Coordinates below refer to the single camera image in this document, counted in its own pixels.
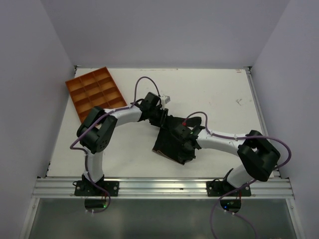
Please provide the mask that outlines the black striped underwear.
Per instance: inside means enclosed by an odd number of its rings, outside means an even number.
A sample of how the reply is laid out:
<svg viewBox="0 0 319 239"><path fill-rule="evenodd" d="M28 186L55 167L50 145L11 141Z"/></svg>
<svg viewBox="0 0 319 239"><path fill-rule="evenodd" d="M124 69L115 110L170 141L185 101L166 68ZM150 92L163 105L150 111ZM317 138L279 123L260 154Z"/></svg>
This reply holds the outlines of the black striped underwear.
<svg viewBox="0 0 319 239"><path fill-rule="evenodd" d="M184 118L167 116L152 148L153 152L182 165L196 157L194 149L184 150L182 143L172 134L172 131L182 125L183 121Z"/></svg>

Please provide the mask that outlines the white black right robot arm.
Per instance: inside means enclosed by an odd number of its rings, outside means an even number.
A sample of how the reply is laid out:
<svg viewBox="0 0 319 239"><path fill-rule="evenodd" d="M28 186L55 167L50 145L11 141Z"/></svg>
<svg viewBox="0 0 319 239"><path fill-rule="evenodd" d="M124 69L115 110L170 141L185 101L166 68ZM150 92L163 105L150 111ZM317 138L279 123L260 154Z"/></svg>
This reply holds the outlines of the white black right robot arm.
<svg viewBox="0 0 319 239"><path fill-rule="evenodd" d="M266 182L281 157L279 151L256 130L248 134L222 135L209 132L201 125L190 129L183 123L172 130L172 135L181 142L186 152L215 149L240 158L241 165L231 169L222 183L223 192L230 196L250 181Z"/></svg>

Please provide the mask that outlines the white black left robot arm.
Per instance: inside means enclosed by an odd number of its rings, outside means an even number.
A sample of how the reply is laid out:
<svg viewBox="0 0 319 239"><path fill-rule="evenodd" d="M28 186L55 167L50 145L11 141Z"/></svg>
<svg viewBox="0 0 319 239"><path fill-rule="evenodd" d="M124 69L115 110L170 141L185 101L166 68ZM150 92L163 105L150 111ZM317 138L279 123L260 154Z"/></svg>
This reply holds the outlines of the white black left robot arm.
<svg viewBox="0 0 319 239"><path fill-rule="evenodd" d="M164 125L170 102L169 96L158 96L149 92L145 98L131 103L129 106L103 109L93 107L77 130L78 139L70 148L76 150L75 144L82 145L85 153L85 171L83 176L88 180L86 190L96 196L102 193L104 178L102 169L103 151L110 143L114 129L121 125L149 121L156 127Z"/></svg>

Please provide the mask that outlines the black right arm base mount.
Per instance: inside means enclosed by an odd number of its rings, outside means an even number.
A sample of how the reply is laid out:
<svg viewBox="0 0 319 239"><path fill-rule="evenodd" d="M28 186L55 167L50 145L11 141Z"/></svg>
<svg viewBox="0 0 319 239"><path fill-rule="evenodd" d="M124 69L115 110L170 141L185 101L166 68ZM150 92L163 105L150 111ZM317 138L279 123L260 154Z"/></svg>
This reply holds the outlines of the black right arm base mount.
<svg viewBox="0 0 319 239"><path fill-rule="evenodd" d="M206 181L206 191L208 197L221 197L226 193L235 190L235 187L231 186L225 180L214 179L212 181ZM252 195L250 187L245 187L240 189L232 194L229 194L230 197L250 197Z"/></svg>

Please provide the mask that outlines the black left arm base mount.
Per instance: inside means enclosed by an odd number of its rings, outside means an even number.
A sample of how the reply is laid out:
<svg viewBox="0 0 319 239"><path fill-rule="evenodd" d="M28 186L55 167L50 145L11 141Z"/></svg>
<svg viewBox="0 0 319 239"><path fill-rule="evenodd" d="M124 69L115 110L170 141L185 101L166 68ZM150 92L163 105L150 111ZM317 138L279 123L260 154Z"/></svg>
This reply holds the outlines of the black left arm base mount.
<svg viewBox="0 0 319 239"><path fill-rule="evenodd" d="M96 186L91 183L84 175L81 180L74 181L72 185L75 187L75 196L107 196L116 197L119 192L119 181L105 181L102 177L97 181Z"/></svg>

